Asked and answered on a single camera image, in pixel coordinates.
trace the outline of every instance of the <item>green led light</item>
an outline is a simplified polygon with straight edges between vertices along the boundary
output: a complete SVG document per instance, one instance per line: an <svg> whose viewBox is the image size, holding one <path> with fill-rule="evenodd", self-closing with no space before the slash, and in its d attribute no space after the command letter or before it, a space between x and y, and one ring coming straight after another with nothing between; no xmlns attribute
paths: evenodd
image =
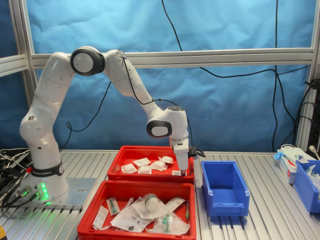
<svg viewBox="0 0 320 240"><path fill-rule="evenodd" d="M46 185L43 182L41 183L41 186L42 186L42 191L44 193L44 198L42 198L42 201L45 201L49 198L49 195L47 193Z"/></svg>

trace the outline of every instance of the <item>label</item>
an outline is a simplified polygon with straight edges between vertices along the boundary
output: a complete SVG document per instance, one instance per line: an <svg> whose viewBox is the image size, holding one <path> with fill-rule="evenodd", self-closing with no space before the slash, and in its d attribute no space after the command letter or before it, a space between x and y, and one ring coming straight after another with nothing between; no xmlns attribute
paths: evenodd
<svg viewBox="0 0 320 240"><path fill-rule="evenodd" d="M145 167L145 166L148 166L151 163L147 157L135 160L133 162L138 167Z"/></svg>
<svg viewBox="0 0 320 240"><path fill-rule="evenodd" d="M172 175L173 176L181 176L181 171L180 170L172 170Z"/></svg>
<svg viewBox="0 0 320 240"><path fill-rule="evenodd" d="M172 213L174 210L177 209L185 200L181 197L174 197L168 203L165 205L170 210L170 213Z"/></svg>
<svg viewBox="0 0 320 240"><path fill-rule="evenodd" d="M92 224L92 227L95 230L102 229L102 226L104 225L108 212L109 212L108 209L104 208L103 206L100 206L100 209Z"/></svg>

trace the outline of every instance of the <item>black connector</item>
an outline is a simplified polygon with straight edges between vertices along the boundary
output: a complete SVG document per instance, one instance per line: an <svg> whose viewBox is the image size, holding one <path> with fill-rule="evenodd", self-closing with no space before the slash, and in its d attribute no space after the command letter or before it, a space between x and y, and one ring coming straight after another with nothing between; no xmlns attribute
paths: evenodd
<svg viewBox="0 0 320 240"><path fill-rule="evenodd" d="M309 85L312 89L320 89L320 79L313 79L310 81L310 83L306 82L307 85Z"/></svg>

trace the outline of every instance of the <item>aluminum profile frame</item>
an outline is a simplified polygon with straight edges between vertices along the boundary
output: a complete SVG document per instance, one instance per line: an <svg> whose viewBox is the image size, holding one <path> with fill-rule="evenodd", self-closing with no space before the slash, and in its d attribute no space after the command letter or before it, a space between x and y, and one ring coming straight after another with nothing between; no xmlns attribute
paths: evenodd
<svg viewBox="0 0 320 240"><path fill-rule="evenodd" d="M33 69L31 55L35 53L32 42L27 4L25 0L8 0L13 25L16 48L19 55L23 55L27 68L22 71L22 79L28 107L31 106L37 87L37 78Z"/></svg>
<svg viewBox="0 0 320 240"><path fill-rule="evenodd" d="M0 77L28 69L25 55L14 55L0 58Z"/></svg>
<svg viewBox="0 0 320 240"><path fill-rule="evenodd" d="M35 70L43 69L51 54L35 54L26 0L8 0L14 28L17 50L26 60L22 71L27 103L30 106L37 86ZM227 49L200 51L170 52L128 52L127 57L137 69L149 68L195 68L222 66L262 66L262 65L310 65L307 80L320 77L318 60L320 34L320 0L316 1L313 37L311 47L307 48L258 48L258 49ZM316 91L311 90L307 100L314 102ZM302 113L311 118L313 106L306 104ZM302 119L298 128L296 144L303 150L307 149L311 124Z"/></svg>

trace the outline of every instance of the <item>blue fabric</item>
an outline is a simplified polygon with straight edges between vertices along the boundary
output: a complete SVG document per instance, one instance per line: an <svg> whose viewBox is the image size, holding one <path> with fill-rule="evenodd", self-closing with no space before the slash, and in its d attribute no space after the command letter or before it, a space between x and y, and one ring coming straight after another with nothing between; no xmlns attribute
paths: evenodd
<svg viewBox="0 0 320 240"><path fill-rule="evenodd" d="M0 77L0 149L26 147L19 134L28 112L21 72Z"/></svg>
<svg viewBox="0 0 320 240"><path fill-rule="evenodd" d="M8 1L0 1L0 58L17 54ZM28 106L20 72L0 77L0 149L24 147L19 135Z"/></svg>
<svg viewBox="0 0 320 240"><path fill-rule="evenodd" d="M8 1L0 1L0 26L0 58L17 55L17 45Z"/></svg>
<svg viewBox="0 0 320 240"><path fill-rule="evenodd" d="M275 0L164 1L183 50L273 48ZM315 0L281 0L278 47L310 47ZM102 52L179 51L161 0L27 1L37 54L71 53L89 45ZM278 66L286 72L303 66ZM222 76L247 74L274 66L209 67ZM153 98L185 108L193 142L203 150L269 152L275 128L272 98L275 75L220 79L199 68L138 69ZM307 70L281 75L286 106L293 116L305 89ZM68 138L69 121L76 130L96 113L109 83L103 74L76 76L54 125L60 146ZM277 86L278 131L275 146L293 129ZM168 145L146 133L146 115L132 98L111 86L100 113L83 132L72 133L67 149L118 149L122 145Z"/></svg>

